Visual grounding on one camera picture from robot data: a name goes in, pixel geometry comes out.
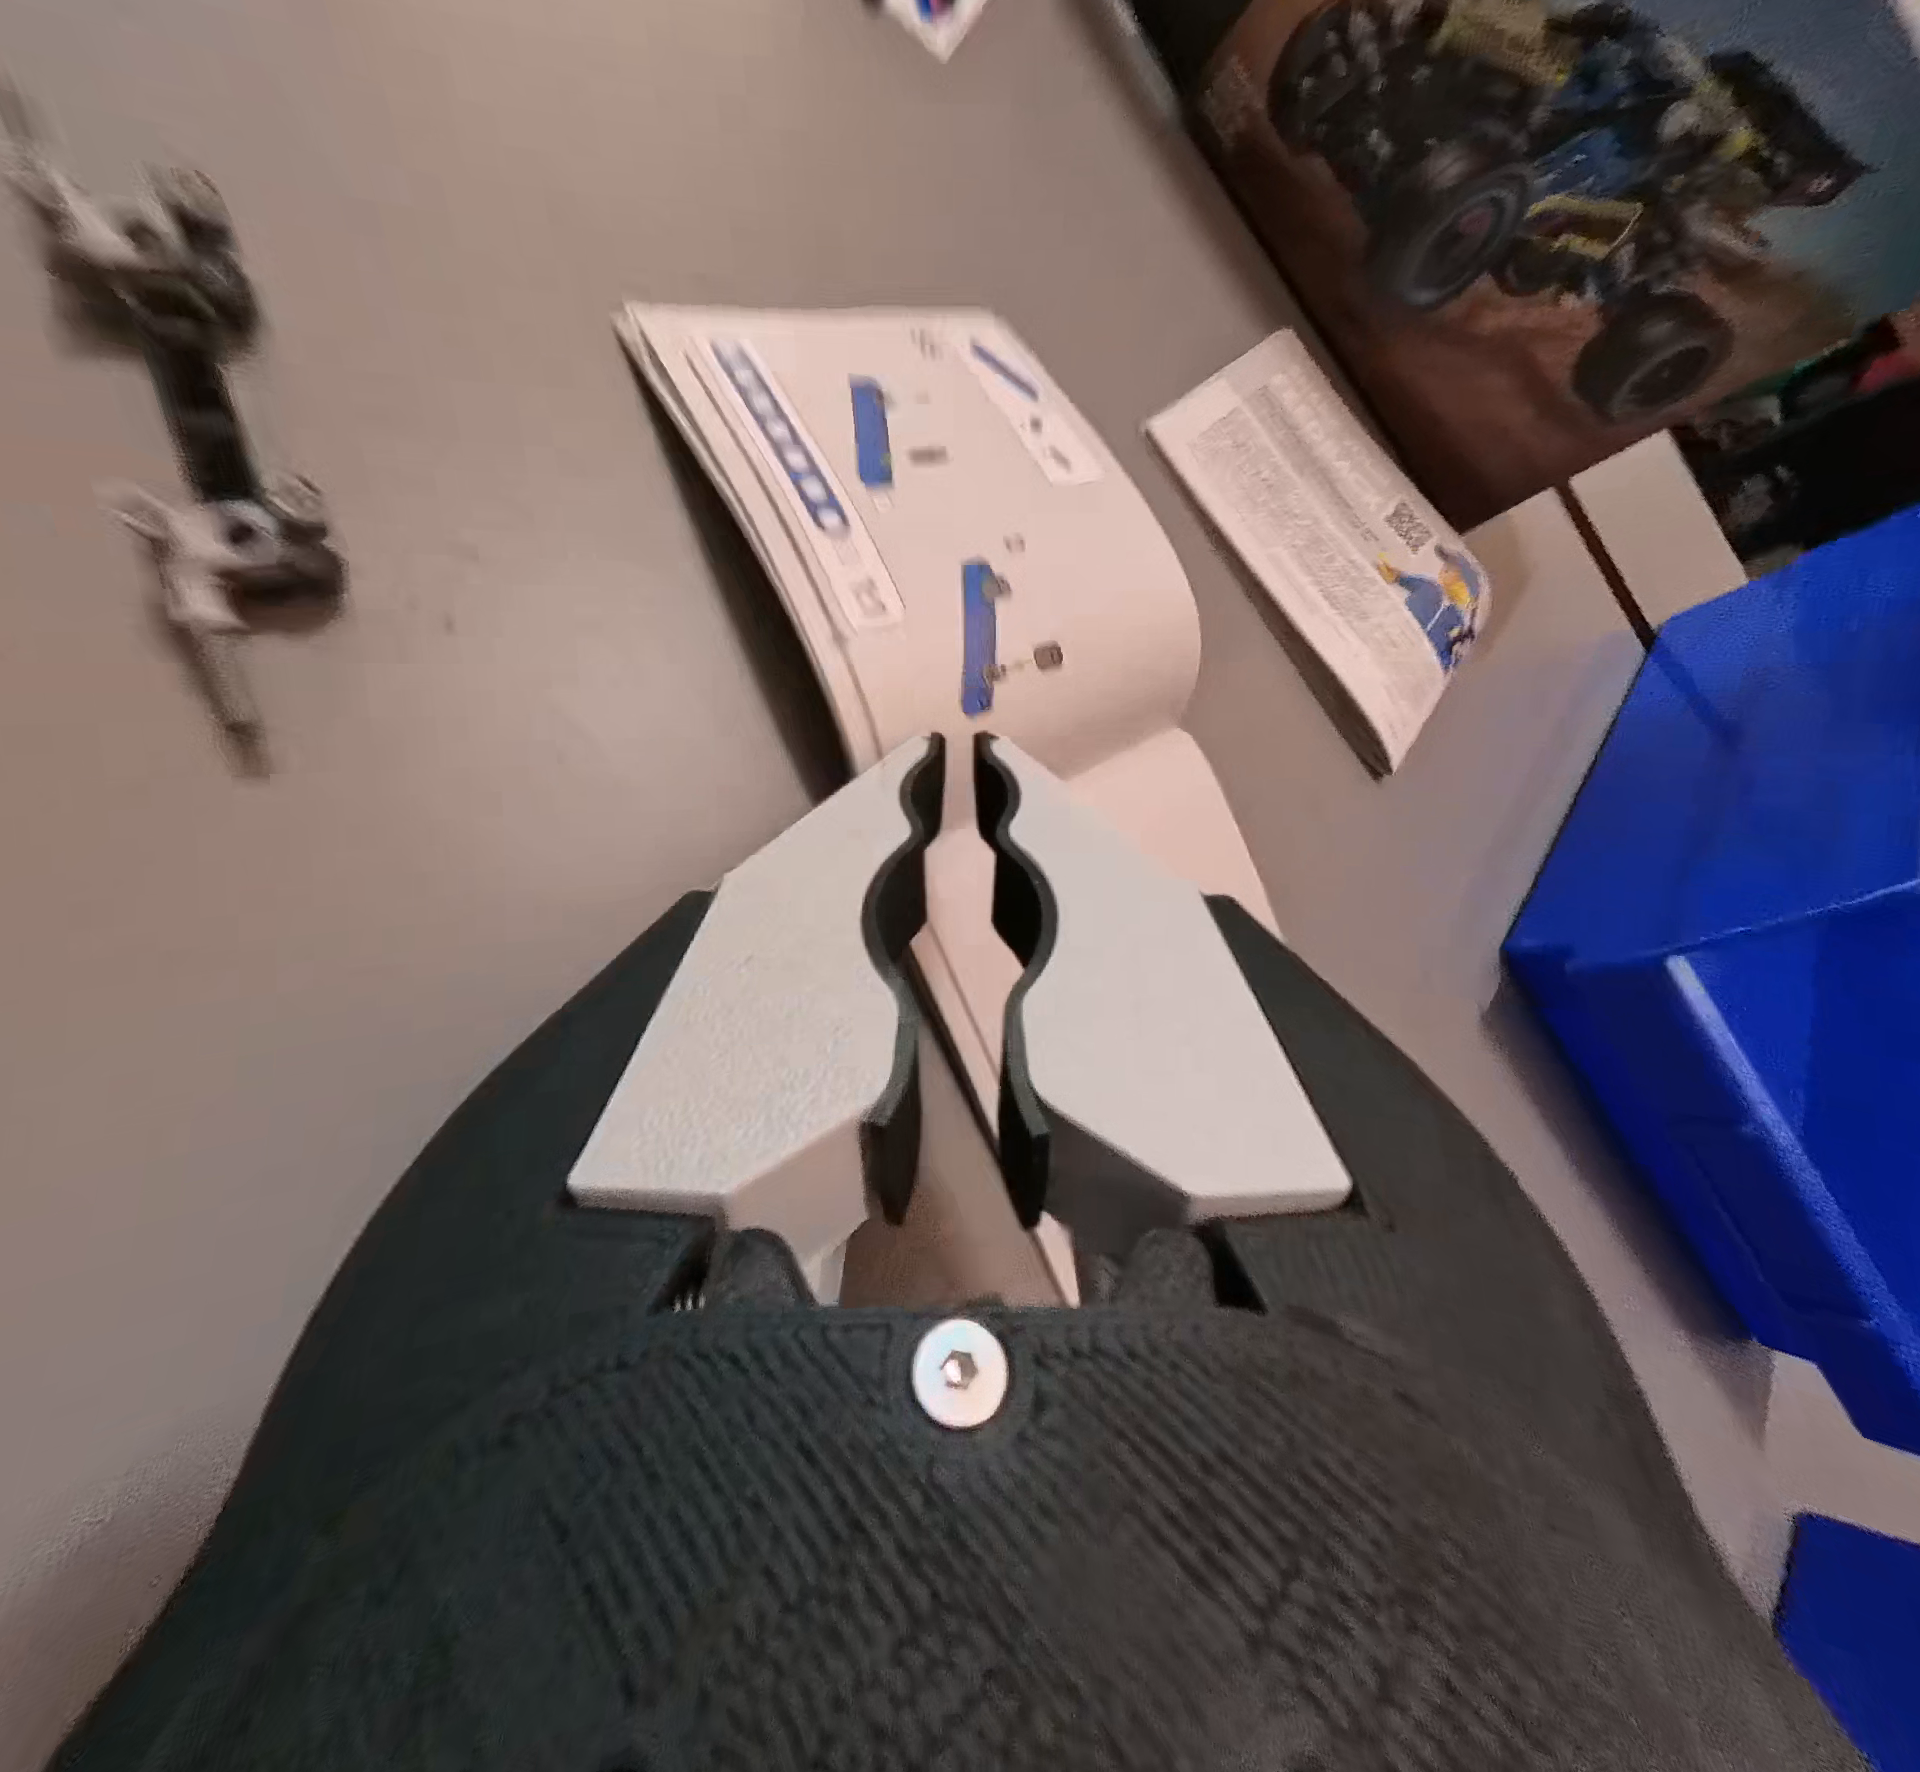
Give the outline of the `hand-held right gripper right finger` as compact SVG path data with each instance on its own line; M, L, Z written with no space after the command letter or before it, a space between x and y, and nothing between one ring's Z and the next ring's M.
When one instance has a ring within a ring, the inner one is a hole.
M1004 1194L1070 1303L1162 1230L1352 1197L1237 946L1277 939L1226 791L1182 732L1056 777L972 739L990 922L1018 969L998 1017Z

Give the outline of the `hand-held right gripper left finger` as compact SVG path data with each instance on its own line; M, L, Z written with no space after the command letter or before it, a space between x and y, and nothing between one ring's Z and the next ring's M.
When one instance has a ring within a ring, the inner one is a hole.
M897 1225L920 1158L925 854L945 739L908 739L707 894L568 1173L584 1209L769 1232L841 1301L847 1247Z

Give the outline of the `lego instruction manual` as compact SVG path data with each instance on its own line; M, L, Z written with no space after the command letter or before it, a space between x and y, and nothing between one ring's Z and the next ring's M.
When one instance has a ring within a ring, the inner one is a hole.
M946 743L912 969L981 1133L1018 961L990 922L972 733L1014 739L1146 857L1275 922L1187 732L1203 625L1118 456L985 311L624 303L612 332L804 649L851 771Z

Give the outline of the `grey black lego axle assembly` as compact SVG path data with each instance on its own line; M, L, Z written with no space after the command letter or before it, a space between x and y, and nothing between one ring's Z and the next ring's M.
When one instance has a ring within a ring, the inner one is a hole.
M228 765L264 779L271 748L244 644L281 607L297 628L330 620L348 562L322 490L261 463L228 377L261 328L234 213L211 175L181 165L142 167L120 200L91 193L60 165L12 79L4 178L77 318L138 357L153 387L181 493L114 483L104 502L142 541L158 625Z

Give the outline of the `lego set box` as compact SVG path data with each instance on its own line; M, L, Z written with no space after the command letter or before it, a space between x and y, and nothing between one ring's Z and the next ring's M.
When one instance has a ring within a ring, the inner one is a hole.
M1125 0L1470 531L1918 303L1915 0Z

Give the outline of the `small white printed booklet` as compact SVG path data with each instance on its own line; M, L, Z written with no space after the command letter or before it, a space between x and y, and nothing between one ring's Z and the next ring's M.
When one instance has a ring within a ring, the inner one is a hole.
M1390 777L1490 620L1490 578L1334 390L1260 339L1146 439L1263 592L1374 777Z

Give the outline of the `blue plastic bin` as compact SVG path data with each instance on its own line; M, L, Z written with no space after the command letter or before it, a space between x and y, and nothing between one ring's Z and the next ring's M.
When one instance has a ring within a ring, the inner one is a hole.
M1918 1545L1798 1514L1773 1628L1873 1770L1918 1770Z
M1679 614L1502 945L1745 1330L1918 1453L1918 512Z

